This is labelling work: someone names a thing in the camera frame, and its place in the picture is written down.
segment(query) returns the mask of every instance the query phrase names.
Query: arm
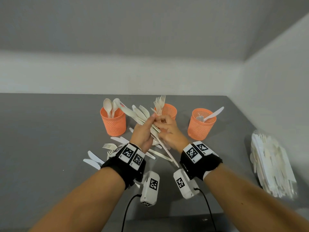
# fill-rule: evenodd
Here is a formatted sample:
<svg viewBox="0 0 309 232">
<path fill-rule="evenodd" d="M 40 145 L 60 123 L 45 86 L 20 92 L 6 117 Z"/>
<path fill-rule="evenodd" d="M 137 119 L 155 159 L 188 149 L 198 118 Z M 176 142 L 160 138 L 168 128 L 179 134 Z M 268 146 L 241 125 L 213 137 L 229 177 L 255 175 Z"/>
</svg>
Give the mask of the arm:
<svg viewBox="0 0 309 232">
<path fill-rule="evenodd" d="M 181 154 L 189 141 L 179 131 L 176 121 L 169 116 L 159 116 L 154 124 L 167 130 L 159 133 L 159 137 Z M 306 219 L 283 206 L 261 188 L 238 177 L 224 164 L 206 175 L 204 182 L 241 232 L 309 231 Z"/>
<path fill-rule="evenodd" d="M 152 145 L 150 127 L 154 117 L 144 125 L 136 125 L 130 143 L 146 153 Z M 125 190 L 125 182 L 110 167 L 100 169 L 76 187 L 30 232 L 39 231 L 101 231 Z"/>
</svg>

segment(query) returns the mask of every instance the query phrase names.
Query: white plastic device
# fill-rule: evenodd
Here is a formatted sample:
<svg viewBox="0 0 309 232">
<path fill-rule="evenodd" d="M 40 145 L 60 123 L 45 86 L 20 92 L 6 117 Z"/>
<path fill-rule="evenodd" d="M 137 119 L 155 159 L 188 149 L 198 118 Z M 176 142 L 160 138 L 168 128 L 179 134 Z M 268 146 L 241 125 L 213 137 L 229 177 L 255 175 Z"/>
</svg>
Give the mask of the white plastic device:
<svg viewBox="0 0 309 232">
<path fill-rule="evenodd" d="M 178 169 L 176 172 L 174 172 L 174 179 L 182 196 L 185 199 L 190 199 L 199 193 L 199 191 L 194 190 L 194 188 L 198 188 L 196 181 L 194 179 L 190 180 L 183 169 Z"/>
<path fill-rule="evenodd" d="M 143 176 L 143 190 L 141 192 L 141 204 L 149 207 L 157 202 L 159 191 L 160 176 L 159 174 L 149 171 Z"/>
</svg>

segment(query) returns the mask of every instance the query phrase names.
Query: black cable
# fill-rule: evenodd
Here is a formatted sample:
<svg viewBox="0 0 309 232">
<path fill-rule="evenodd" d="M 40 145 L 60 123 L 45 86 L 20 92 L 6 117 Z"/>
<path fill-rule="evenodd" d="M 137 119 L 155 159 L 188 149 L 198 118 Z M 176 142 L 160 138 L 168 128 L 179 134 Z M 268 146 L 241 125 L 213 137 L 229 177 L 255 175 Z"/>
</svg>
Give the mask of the black cable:
<svg viewBox="0 0 309 232">
<path fill-rule="evenodd" d="M 125 226 L 125 220 L 126 220 L 126 215 L 127 215 L 128 208 L 129 208 L 129 206 L 130 206 L 131 201 L 132 201 L 135 197 L 141 197 L 141 195 L 134 195 L 134 196 L 132 197 L 132 199 L 130 199 L 130 202 L 128 203 L 128 206 L 127 206 L 127 209 L 126 209 L 126 212 L 125 212 L 125 217 L 123 218 L 121 232 L 123 232 L 123 227 Z"/>
<path fill-rule="evenodd" d="M 212 217 L 211 208 L 209 207 L 209 204 L 208 204 L 208 201 L 207 201 L 207 199 L 206 199 L 206 196 L 204 195 L 204 193 L 203 193 L 203 191 L 202 191 L 201 189 L 199 189 L 199 188 L 193 188 L 193 189 L 195 189 L 196 191 L 200 191 L 200 192 L 203 194 L 203 196 L 204 196 L 204 198 L 205 198 L 205 200 L 206 200 L 208 209 L 209 209 L 209 213 L 211 214 L 211 220 L 212 220 L 213 225 L 214 225 L 214 230 L 217 231 L 216 225 L 214 224 L 214 219 L 213 219 L 213 217 Z"/>
</svg>

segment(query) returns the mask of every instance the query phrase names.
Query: black wrist strap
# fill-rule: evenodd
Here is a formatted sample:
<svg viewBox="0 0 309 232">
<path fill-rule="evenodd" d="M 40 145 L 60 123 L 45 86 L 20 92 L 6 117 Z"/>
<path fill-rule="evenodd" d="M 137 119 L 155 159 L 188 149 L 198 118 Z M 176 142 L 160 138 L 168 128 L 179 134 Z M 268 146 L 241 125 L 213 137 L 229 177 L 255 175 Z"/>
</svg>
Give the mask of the black wrist strap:
<svg viewBox="0 0 309 232">
<path fill-rule="evenodd" d="M 180 164 L 190 179 L 203 178 L 222 163 L 222 159 L 201 141 L 187 145 L 181 154 Z"/>
<path fill-rule="evenodd" d="M 145 154 L 134 144 L 120 145 L 110 158 L 101 166 L 114 169 L 124 180 L 126 189 L 134 184 L 134 179 L 141 181 L 144 175 Z"/>
</svg>

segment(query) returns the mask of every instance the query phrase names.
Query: orange cup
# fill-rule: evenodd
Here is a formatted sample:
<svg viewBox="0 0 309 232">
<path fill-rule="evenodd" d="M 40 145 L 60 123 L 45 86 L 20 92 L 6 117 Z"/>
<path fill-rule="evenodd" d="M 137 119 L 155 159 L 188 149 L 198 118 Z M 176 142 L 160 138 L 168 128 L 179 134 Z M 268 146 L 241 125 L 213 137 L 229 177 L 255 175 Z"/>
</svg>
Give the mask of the orange cup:
<svg viewBox="0 0 309 232">
<path fill-rule="evenodd" d="M 217 117 L 213 117 L 205 122 L 201 122 L 196 119 L 196 117 L 203 116 L 207 117 L 211 115 L 213 112 L 204 108 L 196 108 L 192 112 L 192 116 L 190 119 L 190 124 L 188 127 L 188 135 L 193 138 L 194 140 L 204 140 L 209 131 L 211 130 L 212 126 L 217 120 Z"/>
<path fill-rule="evenodd" d="M 164 104 L 162 115 L 169 115 L 173 120 L 175 120 L 177 115 L 177 109 L 173 105 L 166 103 Z"/>
<path fill-rule="evenodd" d="M 114 118 L 108 118 L 107 112 L 103 107 L 100 110 L 100 114 L 108 135 L 115 137 L 125 133 L 127 129 L 126 114 L 121 109 L 118 108 L 115 111 Z"/>
</svg>

